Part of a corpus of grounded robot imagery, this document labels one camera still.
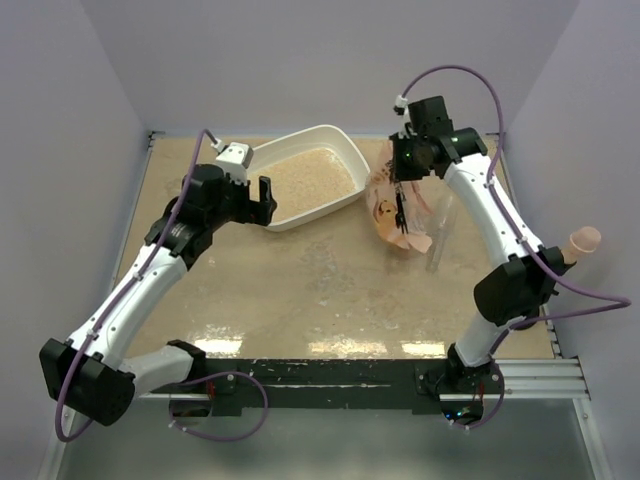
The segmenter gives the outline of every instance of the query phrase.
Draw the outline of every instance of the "gray wall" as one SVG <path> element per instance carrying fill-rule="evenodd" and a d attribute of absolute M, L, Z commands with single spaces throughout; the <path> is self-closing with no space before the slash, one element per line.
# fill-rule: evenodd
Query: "gray wall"
<path fill-rule="evenodd" d="M 508 160 L 524 216 L 550 244 L 593 224 L 603 244 L 572 280 L 636 305 L 558 325 L 579 354 L 596 420 L 618 479 L 640 459 L 640 31 L 637 0 L 582 0 L 508 134 Z M 570 294 L 554 310 L 592 305 Z"/>
<path fill-rule="evenodd" d="M 52 429 L 38 351 L 105 295 L 142 123 L 76 0 L 0 3 L 0 477 L 33 478 Z"/>
<path fill-rule="evenodd" d="M 578 0 L 82 2 L 149 127 L 388 133 L 396 95 L 442 63 L 485 72 L 513 120 Z M 426 84 L 415 95 L 445 95 L 457 124 L 496 130 L 475 79 Z"/>

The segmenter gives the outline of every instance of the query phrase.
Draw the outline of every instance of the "pink plug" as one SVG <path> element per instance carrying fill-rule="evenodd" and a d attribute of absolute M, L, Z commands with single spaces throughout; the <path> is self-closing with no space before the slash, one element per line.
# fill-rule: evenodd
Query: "pink plug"
<path fill-rule="evenodd" d="M 560 251 L 565 265 L 573 265 L 584 255 L 593 253 L 600 245 L 602 235 L 593 227 L 582 227 L 569 236 L 569 244 Z"/>

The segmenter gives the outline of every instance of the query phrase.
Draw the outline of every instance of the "pink object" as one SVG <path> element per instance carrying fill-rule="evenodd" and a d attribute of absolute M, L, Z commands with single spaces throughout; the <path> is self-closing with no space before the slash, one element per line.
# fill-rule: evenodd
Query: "pink object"
<path fill-rule="evenodd" d="M 571 265 L 580 257 L 593 253 L 601 240 L 602 235 L 593 227 L 582 227 L 576 230 L 569 236 L 569 244 L 562 248 L 565 264 Z"/>
<path fill-rule="evenodd" d="M 420 193 L 418 182 L 402 182 L 405 201 L 402 203 L 407 221 L 408 232 L 396 226 L 396 186 L 391 182 L 390 162 L 393 158 L 393 146 L 385 142 L 380 150 L 378 163 L 372 169 L 367 184 L 367 206 L 373 215 L 378 235 L 383 240 L 405 250 L 415 249 L 426 253 L 432 240 L 426 233 L 427 216 L 433 211 Z"/>

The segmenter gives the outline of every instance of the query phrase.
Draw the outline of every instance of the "rice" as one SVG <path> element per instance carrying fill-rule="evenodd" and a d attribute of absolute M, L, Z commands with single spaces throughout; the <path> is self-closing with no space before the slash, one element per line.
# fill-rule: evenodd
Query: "rice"
<path fill-rule="evenodd" d="M 356 190 L 344 164 L 328 148 L 316 148 L 251 172 L 251 198 L 258 199 L 258 177 L 271 178 L 278 208 L 272 222 L 282 222 Z"/>

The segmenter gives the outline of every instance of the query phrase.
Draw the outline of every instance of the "white connector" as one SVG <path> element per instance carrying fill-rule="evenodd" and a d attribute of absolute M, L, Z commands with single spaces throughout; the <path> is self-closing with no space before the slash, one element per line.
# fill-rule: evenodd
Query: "white connector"
<path fill-rule="evenodd" d="M 216 150 L 218 153 L 222 153 L 222 151 L 224 150 L 224 147 L 226 146 L 227 145 L 219 138 L 216 138 L 215 142 L 211 142 L 211 148 Z"/>
<path fill-rule="evenodd" d="M 398 95 L 396 97 L 396 103 L 394 105 L 395 107 L 405 109 L 407 108 L 407 105 L 409 105 L 409 100 L 404 98 L 402 95 Z"/>
<path fill-rule="evenodd" d="M 233 182 L 246 185 L 247 170 L 252 157 L 253 150 L 249 145 L 231 142 L 225 151 L 216 157 L 215 164 L 228 173 Z"/>
<path fill-rule="evenodd" d="M 164 294 L 187 273 L 184 260 L 173 256 L 168 248 L 162 247 L 149 265 L 146 275 L 129 289 L 107 315 L 100 332 L 96 332 L 94 329 L 96 319 L 102 315 L 109 303 L 131 278 L 139 274 L 138 265 L 146 261 L 153 248 L 153 245 L 145 245 L 140 249 L 134 265 L 105 302 L 83 326 L 69 336 L 75 349 L 80 348 L 85 338 L 90 336 L 93 342 L 85 354 L 91 357 L 99 353 L 102 356 L 102 363 L 114 370 L 120 368 L 133 337 L 154 307 Z"/>

